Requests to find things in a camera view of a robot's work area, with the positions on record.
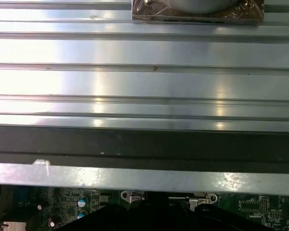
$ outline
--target screw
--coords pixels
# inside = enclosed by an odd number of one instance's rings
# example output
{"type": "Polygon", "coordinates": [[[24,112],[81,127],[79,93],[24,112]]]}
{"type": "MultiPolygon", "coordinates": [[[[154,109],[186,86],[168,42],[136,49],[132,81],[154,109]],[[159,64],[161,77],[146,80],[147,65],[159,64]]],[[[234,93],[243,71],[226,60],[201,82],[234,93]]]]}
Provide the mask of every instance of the screw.
{"type": "Polygon", "coordinates": [[[211,197],[210,197],[210,200],[211,200],[212,202],[214,202],[214,201],[216,201],[216,197],[215,197],[215,196],[211,196],[211,197]]]}

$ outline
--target motherboard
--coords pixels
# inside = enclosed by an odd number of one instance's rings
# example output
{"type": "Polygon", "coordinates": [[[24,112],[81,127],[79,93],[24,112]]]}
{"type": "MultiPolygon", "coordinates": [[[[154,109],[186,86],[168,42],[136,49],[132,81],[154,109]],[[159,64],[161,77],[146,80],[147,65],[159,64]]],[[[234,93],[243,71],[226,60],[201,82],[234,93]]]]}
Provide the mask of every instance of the motherboard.
{"type": "MultiPolygon", "coordinates": [[[[191,210],[200,204],[213,204],[276,231],[289,231],[289,196],[204,192],[171,197],[185,201],[191,210]]],[[[135,191],[14,186],[11,204],[14,208],[37,208],[35,230],[52,231],[104,206],[119,204],[129,208],[133,201],[143,198],[143,192],[135,191]]]]}

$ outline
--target circuit board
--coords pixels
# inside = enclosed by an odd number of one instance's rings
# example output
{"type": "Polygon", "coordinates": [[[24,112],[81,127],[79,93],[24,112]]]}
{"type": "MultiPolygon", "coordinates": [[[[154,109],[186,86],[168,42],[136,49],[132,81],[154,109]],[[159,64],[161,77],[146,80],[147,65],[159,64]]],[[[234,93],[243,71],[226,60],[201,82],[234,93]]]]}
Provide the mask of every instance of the circuit board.
{"type": "MultiPolygon", "coordinates": [[[[289,196],[250,195],[237,193],[215,193],[214,205],[271,227],[276,231],[289,231],[289,196]]],[[[38,231],[52,231],[70,223],[82,214],[88,214],[108,204],[119,204],[126,208],[129,202],[121,198],[121,191],[71,188],[17,187],[14,191],[15,205],[32,201],[48,201],[39,216],[38,231]],[[50,226],[50,217],[60,217],[60,222],[50,226]]]]}

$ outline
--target black strip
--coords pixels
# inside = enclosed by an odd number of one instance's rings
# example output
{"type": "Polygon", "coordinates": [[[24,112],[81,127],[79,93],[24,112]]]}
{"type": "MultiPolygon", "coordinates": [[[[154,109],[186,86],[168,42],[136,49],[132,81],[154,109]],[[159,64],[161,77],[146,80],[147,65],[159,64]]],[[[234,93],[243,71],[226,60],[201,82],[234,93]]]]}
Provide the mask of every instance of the black strip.
{"type": "Polygon", "coordinates": [[[0,162],[289,173],[288,133],[0,127],[0,162]]]}

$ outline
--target electrolytic capacitor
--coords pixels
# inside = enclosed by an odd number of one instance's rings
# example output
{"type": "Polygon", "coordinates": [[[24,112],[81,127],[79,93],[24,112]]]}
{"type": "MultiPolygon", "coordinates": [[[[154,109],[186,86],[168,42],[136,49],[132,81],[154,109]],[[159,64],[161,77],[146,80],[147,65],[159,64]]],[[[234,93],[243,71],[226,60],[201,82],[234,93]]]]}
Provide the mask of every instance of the electrolytic capacitor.
{"type": "Polygon", "coordinates": [[[49,221],[49,226],[50,227],[55,227],[55,226],[57,226],[58,224],[60,224],[62,222],[62,217],[60,217],[60,216],[51,216],[48,221],[49,221]]]}
{"type": "Polygon", "coordinates": [[[87,214],[88,214],[88,212],[86,210],[81,210],[81,212],[77,216],[77,219],[83,218],[87,214]]]}
{"type": "Polygon", "coordinates": [[[48,206],[49,206],[49,202],[45,201],[45,202],[39,203],[37,208],[38,208],[38,210],[43,210],[43,209],[47,208],[48,206]]]}
{"type": "Polygon", "coordinates": [[[87,205],[88,201],[89,201],[89,199],[86,196],[82,196],[78,201],[78,206],[80,208],[83,208],[87,205]]]}

